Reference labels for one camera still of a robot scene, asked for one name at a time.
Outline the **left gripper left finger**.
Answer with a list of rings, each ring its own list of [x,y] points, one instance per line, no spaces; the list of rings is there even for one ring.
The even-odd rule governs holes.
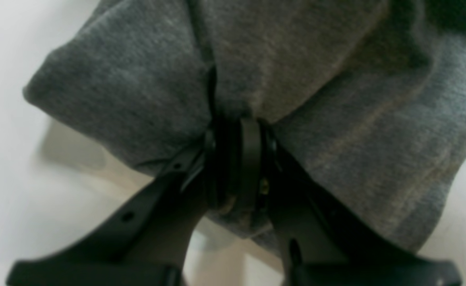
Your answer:
[[[53,255],[20,260],[8,286],[184,286],[198,222],[217,203],[205,182],[215,129],[180,151],[155,180],[85,237]]]

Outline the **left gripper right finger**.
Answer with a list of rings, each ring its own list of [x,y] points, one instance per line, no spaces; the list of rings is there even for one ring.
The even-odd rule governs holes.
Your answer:
[[[460,286],[449,261],[398,248],[363,223],[278,144],[262,121],[238,132],[237,206],[264,214],[276,235],[286,286]]]

